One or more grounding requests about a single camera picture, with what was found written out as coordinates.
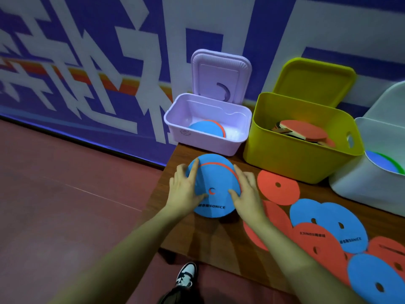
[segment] purple lid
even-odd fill
[[[243,56],[199,49],[191,56],[193,93],[242,104],[252,66]]]

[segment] table leg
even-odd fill
[[[173,265],[175,263],[175,259],[176,259],[176,253],[175,252],[166,250],[164,248],[159,248],[158,253],[159,253],[160,256],[163,257],[163,259],[167,262],[167,264]]]

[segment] box lid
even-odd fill
[[[273,93],[335,108],[355,81],[351,67],[296,57],[283,66]]]
[[[382,93],[363,117],[405,128],[405,81]]]
[[[252,71],[247,58],[199,49],[191,56],[191,68],[194,94],[242,104]]]

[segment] forearm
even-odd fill
[[[166,209],[134,230],[52,304],[126,303],[179,218]]]
[[[251,228],[269,249],[302,304],[365,303],[270,221]]]

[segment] hand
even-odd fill
[[[240,190],[242,193],[238,196],[234,190],[229,190],[228,192],[232,197],[236,211],[242,220],[244,220],[251,228],[254,224],[268,222],[269,220],[266,217],[262,199],[257,190],[254,174],[250,172],[242,172],[236,164],[234,164],[234,168],[239,178]]]
[[[208,196],[208,194],[196,196],[194,191],[198,164],[199,160],[195,159],[188,178],[185,176],[187,166],[180,164],[174,177],[169,180],[170,190],[165,209],[178,219],[191,213]]]

